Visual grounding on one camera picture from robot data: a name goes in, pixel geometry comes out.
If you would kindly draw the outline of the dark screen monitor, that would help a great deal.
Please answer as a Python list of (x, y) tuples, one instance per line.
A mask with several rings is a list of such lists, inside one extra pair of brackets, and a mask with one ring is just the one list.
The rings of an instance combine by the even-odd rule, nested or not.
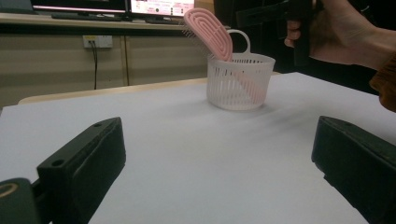
[(126, 0), (30, 0), (36, 10), (124, 13)]

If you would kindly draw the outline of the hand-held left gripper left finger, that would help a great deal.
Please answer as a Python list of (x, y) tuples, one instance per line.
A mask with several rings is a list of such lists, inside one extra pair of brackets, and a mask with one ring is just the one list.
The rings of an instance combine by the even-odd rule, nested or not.
[(88, 224), (126, 162), (119, 118), (99, 121), (37, 166), (45, 223)]

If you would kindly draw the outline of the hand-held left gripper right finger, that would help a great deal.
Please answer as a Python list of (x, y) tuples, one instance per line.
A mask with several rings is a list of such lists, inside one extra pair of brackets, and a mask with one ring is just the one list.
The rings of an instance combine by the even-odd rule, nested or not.
[(321, 116), (311, 160), (370, 224), (396, 224), (396, 146)]

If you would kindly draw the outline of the pink plastic spatula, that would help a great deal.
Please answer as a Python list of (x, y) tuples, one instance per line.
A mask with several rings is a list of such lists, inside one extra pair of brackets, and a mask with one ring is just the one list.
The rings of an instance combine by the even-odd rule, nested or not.
[(183, 34), (199, 46), (207, 58), (230, 62), (233, 59), (232, 34), (209, 10), (193, 8), (184, 14)]

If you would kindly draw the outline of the bright screen monitor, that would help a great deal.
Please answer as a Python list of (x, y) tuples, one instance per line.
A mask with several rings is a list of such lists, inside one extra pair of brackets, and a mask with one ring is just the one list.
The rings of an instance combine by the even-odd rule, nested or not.
[(194, 5), (195, 0), (130, 0), (130, 11), (138, 14), (183, 17)]

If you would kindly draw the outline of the white slotted plastic basket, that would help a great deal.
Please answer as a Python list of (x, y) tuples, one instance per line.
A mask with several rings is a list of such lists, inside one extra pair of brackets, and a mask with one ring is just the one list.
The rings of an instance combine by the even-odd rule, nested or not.
[(207, 100), (227, 110), (251, 110), (264, 104), (276, 60), (250, 51), (249, 37), (242, 31), (229, 30), (245, 38), (247, 48), (234, 53), (230, 62), (210, 59), (207, 63)]

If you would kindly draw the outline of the white table mat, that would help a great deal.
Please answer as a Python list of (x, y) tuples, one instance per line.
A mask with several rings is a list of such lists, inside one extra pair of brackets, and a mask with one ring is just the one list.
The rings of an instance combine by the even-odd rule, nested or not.
[(322, 116), (396, 144), (396, 114), (376, 96), (292, 73), (245, 112), (213, 106), (202, 84), (8, 106), (0, 180), (36, 179), (54, 151), (118, 117), (126, 164), (90, 224), (365, 224), (311, 160)]

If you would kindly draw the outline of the white wall socket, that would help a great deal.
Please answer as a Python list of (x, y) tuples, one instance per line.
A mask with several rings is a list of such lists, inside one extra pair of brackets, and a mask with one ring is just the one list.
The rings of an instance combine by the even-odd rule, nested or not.
[(85, 48), (111, 49), (113, 47), (113, 37), (111, 35), (84, 35), (82, 40)]

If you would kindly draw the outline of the black keyboard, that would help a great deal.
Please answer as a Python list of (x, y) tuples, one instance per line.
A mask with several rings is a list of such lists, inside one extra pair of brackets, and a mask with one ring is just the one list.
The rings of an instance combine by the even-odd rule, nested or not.
[(53, 19), (76, 20), (76, 21), (122, 21), (121, 17), (111, 14), (88, 14), (88, 13), (53, 13)]
[(182, 19), (175, 18), (147, 18), (146, 23), (150, 24), (165, 24), (165, 25), (183, 25), (184, 21)]

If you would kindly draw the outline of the beige counter with cabinets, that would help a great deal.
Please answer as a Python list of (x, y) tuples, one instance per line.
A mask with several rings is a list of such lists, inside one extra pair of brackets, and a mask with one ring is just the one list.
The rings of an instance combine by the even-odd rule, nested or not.
[[(40, 94), (199, 78), (206, 62), (179, 25), (0, 13), (0, 107)], [(85, 48), (84, 35), (113, 47)]]

